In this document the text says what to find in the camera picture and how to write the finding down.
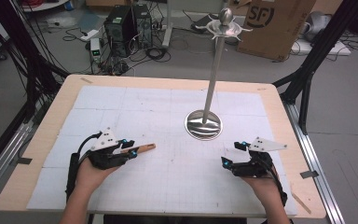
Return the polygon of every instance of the black metal frame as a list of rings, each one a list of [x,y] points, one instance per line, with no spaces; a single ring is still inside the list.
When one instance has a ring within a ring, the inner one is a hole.
[[[343,0],[301,66],[291,75],[272,83],[278,88],[290,82],[286,91],[281,93],[282,100],[289,105],[293,105],[302,92],[298,125],[303,134],[307,134],[307,112],[313,75],[357,14],[358,0]]]

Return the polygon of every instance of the black tape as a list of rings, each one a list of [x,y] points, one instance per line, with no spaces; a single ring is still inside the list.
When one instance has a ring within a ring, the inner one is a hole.
[[[303,177],[303,179],[305,179],[308,177],[316,177],[319,174],[316,171],[306,171],[306,172],[300,173],[300,175]]]
[[[31,163],[31,161],[32,161],[32,159],[30,159],[30,158],[23,158],[23,157],[21,157],[21,158],[19,158],[19,159],[17,160],[17,164],[26,164],[26,165],[29,165],[29,164]]]

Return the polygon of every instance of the wooden stick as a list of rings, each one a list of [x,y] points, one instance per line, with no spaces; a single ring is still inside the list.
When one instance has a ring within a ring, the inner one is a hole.
[[[147,145],[143,145],[143,146],[139,146],[139,147],[132,147],[132,148],[126,148],[120,151],[120,153],[126,153],[131,149],[136,149],[138,148],[138,153],[142,153],[142,152],[146,152],[148,150],[151,150],[153,148],[156,148],[156,144],[152,143],[152,144],[147,144]]]

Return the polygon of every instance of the computer tower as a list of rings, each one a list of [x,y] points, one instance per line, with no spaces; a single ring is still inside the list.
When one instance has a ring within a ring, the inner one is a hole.
[[[153,47],[152,18],[149,13],[149,8],[146,4],[139,4],[132,6],[132,10],[138,34],[138,47],[140,49]]]
[[[136,36],[131,6],[115,5],[103,25],[114,42],[129,42]]]
[[[112,56],[127,58],[128,56],[130,56],[130,54],[131,51],[130,51],[129,43],[113,42]]]

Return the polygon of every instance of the power strip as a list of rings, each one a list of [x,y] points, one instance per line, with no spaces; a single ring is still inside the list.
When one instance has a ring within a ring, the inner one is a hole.
[[[80,37],[80,39],[82,40],[90,40],[93,36],[95,36],[96,34],[98,34],[99,31],[97,30],[91,30],[87,33],[87,35],[83,35],[82,37]]]

